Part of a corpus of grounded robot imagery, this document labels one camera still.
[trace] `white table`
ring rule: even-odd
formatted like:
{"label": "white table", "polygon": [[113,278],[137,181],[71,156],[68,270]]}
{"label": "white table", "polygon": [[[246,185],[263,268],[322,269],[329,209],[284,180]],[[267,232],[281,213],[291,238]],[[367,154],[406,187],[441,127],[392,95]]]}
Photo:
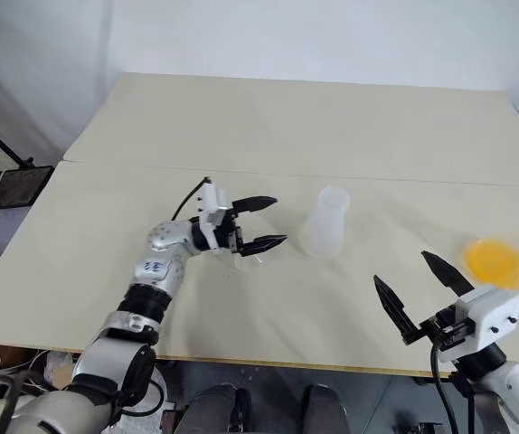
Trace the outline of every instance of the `white table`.
{"label": "white table", "polygon": [[502,91],[127,73],[65,160],[519,185]]}
{"label": "white table", "polygon": [[[232,199],[279,198],[242,216],[248,237],[287,233],[252,271],[233,256],[191,259],[164,320],[160,356],[310,365],[366,372],[429,370],[429,342],[406,347],[373,274],[415,322],[455,296],[431,275],[427,249],[453,260],[460,240],[519,228],[519,187],[324,176],[254,175],[63,162],[0,260],[0,343],[81,350],[117,307],[148,231],[204,175]],[[299,224],[326,185],[352,196],[346,244],[331,261],[296,248]],[[183,216],[193,215],[188,203]],[[500,345],[519,360],[519,327]]]}

